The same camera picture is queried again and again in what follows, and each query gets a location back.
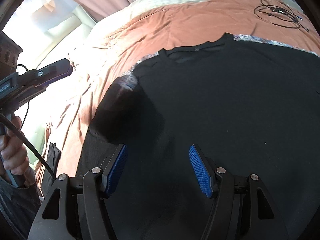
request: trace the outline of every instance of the person's hand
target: person's hand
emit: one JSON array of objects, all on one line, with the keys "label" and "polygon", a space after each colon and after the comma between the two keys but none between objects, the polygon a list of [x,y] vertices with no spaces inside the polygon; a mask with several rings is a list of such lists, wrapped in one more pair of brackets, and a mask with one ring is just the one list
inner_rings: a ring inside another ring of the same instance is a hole
[{"label": "person's hand", "polygon": [[[18,129],[21,128],[21,119],[15,116],[12,123]],[[7,129],[6,135],[0,136],[0,151],[4,163],[0,160],[0,176],[10,183],[5,170],[10,170],[13,175],[23,175],[29,167],[27,149],[22,145],[22,141]]]}]

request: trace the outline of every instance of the black fabric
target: black fabric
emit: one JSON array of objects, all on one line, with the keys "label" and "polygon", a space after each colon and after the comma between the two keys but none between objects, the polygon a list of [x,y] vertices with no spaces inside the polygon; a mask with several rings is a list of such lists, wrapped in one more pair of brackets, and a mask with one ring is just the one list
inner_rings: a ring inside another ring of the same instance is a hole
[{"label": "black fabric", "polygon": [[[131,109],[134,109],[132,103],[135,101],[135,84],[128,80],[128,76],[118,77],[107,90],[88,127],[76,176],[99,167],[104,160],[108,162],[119,143],[122,143],[115,138],[119,137],[119,131],[123,134],[123,124],[130,118]],[[89,239],[82,195],[78,195],[78,212],[82,237]]]},{"label": "black fabric", "polygon": [[118,239],[201,238],[212,200],[189,161],[197,143],[231,173],[258,174],[296,240],[320,205],[320,59],[225,34],[163,49],[134,75],[132,112],[108,141],[129,151],[106,200]]},{"label": "black fabric", "polygon": [[2,239],[6,239],[6,240],[18,239],[18,236],[15,234],[13,229],[9,226],[7,220],[5,220],[1,212],[0,212],[0,234]]},{"label": "black fabric", "polygon": [[[36,183],[28,188],[15,188],[0,177],[0,211],[16,234],[14,239],[25,240],[28,238],[39,207],[40,200]],[[0,231],[0,235],[2,239],[5,233]]]},{"label": "black fabric", "polygon": [[[54,174],[57,173],[60,157],[61,157],[61,151],[57,148],[56,143],[54,144],[50,143],[49,150],[48,150],[47,164],[50,166]],[[54,180],[51,177],[50,173],[47,170],[45,170],[43,174],[43,179],[41,182],[41,191],[42,191],[43,197],[45,197],[48,194],[53,183],[54,183]]]},{"label": "black fabric", "polygon": [[315,215],[310,223],[299,236],[297,240],[319,240],[320,239],[320,206],[318,207]]}]

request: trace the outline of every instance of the tangled cable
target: tangled cable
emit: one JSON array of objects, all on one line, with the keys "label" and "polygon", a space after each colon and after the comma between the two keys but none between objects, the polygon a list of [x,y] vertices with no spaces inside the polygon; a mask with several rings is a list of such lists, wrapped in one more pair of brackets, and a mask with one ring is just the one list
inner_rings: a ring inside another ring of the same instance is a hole
[{"label": "tangled cable", "polygon": [[[276,23],[269,21],[273,25],[277,25],[277,26],[289,28],[289,29],[299,29],[301,27],[304,30],[306,30],[307,32],[309,32],[309,29],[304,27],[300,23],[300,21],[302,21],[302,17],[295,15],[294,12],[292,11],[292,9],[289,6],[287,6],[286,4],[283,3],[283,5],[285,5],[289,10],[287,10],[286,8],[282,8],[280,6],[277,6],[277,5],[264,4],[263,3],[264,0],[260,0],[260,2],[262,3],[262,5],[259,5],[254,9],[254,14],[256,16],[258,16],[260,19],[265,20],[257,14],[257,10],[260,13],[264,13],[264,14],[267,14],[268,16],[276,17],[284,22],[293,23],[295,26],[285,26],[285,25],[280,25],[280,24],[276,24]],[[275,13],[287,16],[289,18],[289,20],[283,19],[283,18],[277,16]]]}]

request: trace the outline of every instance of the metal screw head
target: metal screw head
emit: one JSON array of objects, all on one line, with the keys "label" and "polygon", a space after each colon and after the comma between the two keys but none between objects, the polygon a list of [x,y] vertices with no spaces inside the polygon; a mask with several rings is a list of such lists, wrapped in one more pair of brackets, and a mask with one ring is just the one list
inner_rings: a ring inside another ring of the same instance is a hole
[{"label": "metal screw head", "polygon": [[91,171],[92,171],[93,174],[97,174],[97,173],[99,173],[101,171],[101,169],[99,167],[95,167]]},{"label": "metal screw head", "polygon": [[259,179],[258,175],[256,175],[256,174],[251,174],[250,178],[253,179],[253,180],[258,180]]},{"label": "metal screw head", "polygon": [[219,168],[217,168],[217,172],[220,173],[220,174],[223,174],[223,173],[226,172],[226,169],[222,168],[222,167],[219,167]]},{"label": "metal screw head", "polygon": [[66,174],[61,174],[59,176],[59,180],[65,180],[67,178],[67,175]]}]

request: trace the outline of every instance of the black t-shirt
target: black t-shirt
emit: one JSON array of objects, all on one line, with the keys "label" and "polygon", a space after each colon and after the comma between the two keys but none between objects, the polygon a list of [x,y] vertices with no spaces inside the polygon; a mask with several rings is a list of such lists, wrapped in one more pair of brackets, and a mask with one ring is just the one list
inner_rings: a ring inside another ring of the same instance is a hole
[{"label": "black t-shirt", "polygon": [[26,188],[16,188],[0,177],[0,239],[28,238],[40,207],[36,176],[31,168],[28,173],[34,175],[34,182]]},{"label": "black t-shirt", "polygon": [[291,239],[320,205],[320,59],[231,34],[139,64],[139,100],[113,143],[129,158],[106,201],[122,239],[200,239],[212,199],[189,161],[197,143],[234,175],[264,181]]}]

